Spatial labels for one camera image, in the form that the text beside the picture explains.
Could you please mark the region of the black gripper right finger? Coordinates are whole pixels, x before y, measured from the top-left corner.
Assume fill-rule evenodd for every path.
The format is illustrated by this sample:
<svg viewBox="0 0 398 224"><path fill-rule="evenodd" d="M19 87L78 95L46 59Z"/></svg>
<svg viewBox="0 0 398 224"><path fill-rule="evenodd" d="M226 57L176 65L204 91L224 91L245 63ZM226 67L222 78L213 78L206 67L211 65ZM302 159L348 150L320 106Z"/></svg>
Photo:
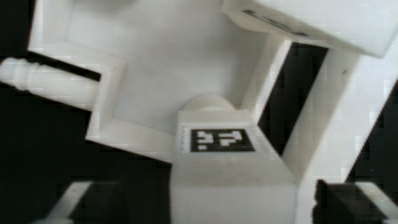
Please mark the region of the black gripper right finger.
<svg viewBox="0 0 398 224"><path fill-rule="evenodd" d="M398 224L398 204L371 182L316 183L313 224Z"/></svg>

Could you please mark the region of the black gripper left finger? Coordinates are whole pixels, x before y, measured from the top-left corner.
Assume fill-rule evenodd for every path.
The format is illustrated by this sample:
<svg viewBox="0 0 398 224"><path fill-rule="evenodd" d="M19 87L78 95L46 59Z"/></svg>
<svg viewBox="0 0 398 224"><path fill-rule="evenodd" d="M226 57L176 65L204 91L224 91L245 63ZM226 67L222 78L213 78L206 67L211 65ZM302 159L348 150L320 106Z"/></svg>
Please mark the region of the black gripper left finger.
<svg viewBox="0 0 398 224"><path fill-rule="evenodd" d="M115 181L73 182L46 217L34 224L115 224L123 220L119 193Z"/></svg>

